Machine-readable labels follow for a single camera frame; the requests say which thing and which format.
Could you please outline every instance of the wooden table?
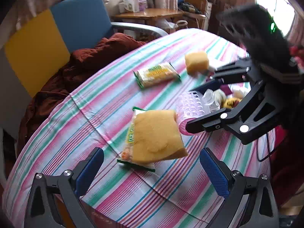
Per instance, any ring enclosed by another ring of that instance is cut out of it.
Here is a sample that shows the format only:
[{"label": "wooden table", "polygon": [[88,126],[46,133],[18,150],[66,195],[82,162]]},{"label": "wooden table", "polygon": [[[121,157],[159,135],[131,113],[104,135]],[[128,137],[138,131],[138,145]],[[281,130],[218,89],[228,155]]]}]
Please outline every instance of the wooden table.
[{"label": "wooden table", "polygon": [[125,20],[125,19],[136,19],[144,20],[145,24],[147,21],[156,21],[160,18],[175,18],[183,15],[182,11],[164,9],[164,8],[147,8],[145,11],[137,13],[121,13],[115,16],[112,16],[112,19],[115,21]]}]

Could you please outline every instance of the packaged snack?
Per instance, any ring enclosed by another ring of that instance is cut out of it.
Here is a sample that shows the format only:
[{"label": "packaged snack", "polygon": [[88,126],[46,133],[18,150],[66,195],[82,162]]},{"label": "packaged snack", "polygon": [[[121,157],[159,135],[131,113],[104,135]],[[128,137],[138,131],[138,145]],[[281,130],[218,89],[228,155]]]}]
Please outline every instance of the packaged snack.
[{"label": "packaged snack", "polygon": [[132,161],[133,158],[133,144],[134,144],[134,120],[139,113],[144,113],[145,110],[142,110],[138,107],[133,107],[133,117],[131,125],[129,127],[125,145],[123,151],[121,152],[120,158],[117,159],[117,162],[122,164],[128,164],[133,168],[145,169],[151,172],[155,172],[154,164],[135,164]]},{"label": "packaged snack", "polygon": [[136,80],[141,88],[153,86],[162,81],[180,79],[179,74],[169,62],[160,63],[150,68],[140,69],[134,72]]}]

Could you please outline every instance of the tablecloth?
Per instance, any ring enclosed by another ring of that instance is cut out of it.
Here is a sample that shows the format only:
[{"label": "tablecloth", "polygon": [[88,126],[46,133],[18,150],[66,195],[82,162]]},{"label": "tablecloth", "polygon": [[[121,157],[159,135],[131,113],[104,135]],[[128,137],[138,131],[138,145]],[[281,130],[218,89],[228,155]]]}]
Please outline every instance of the tablecloth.
[{"label": "tablecloth", "polygon": [[[198,29],[179,30],[115,60],[73,91],[30,138],[9,175],[2,208],[15,227],[23,227],[31,183],[36,172],[60,175],[89,155],[104,150],[104,163],[83,201],[128,227],[205,227],[223,201],[211,185],[199,153],[209,147],[230,169],[246,176],[269,174],[265,136],[248,145],[220,129],[182,136],[187,157],[156,163],[155,173],[133,170],[116,159],[122,151],[132,107],[174,109],[178,95],[204,82],[191,77],[184,55],[204,50],[210,61],[230,62],[246,52],[227,40]],[[169,61],[181,76],[141,90],[133,71]],[[269,133],[273,147],[275,133]],[[239,209],[235,220],[240,217]]]}]

